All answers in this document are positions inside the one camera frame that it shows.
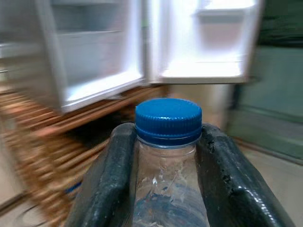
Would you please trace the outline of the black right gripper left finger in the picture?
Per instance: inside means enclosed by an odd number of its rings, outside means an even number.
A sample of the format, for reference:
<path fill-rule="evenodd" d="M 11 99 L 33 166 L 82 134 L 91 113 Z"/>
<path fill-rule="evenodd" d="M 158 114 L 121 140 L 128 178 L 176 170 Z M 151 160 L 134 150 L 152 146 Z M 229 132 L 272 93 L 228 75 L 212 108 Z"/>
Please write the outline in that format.
<path fill-rule="evenodd" d="M 123 123 L 113 129 L 105 154 L 84 175 L 65 225 L 130 227 L 137 168 L 135 124 Z"/>

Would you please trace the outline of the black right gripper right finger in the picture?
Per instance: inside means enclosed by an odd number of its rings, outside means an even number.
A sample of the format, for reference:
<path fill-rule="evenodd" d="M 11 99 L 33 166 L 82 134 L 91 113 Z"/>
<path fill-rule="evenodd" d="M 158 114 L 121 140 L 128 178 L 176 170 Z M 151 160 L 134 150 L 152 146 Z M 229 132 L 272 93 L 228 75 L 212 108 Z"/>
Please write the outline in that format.
<path fill-rule="evenodd" d="M 210 226 L 294 226 L 260 172 L 233 139 L 214 125 L 202 126 L 196 166 Z"/>

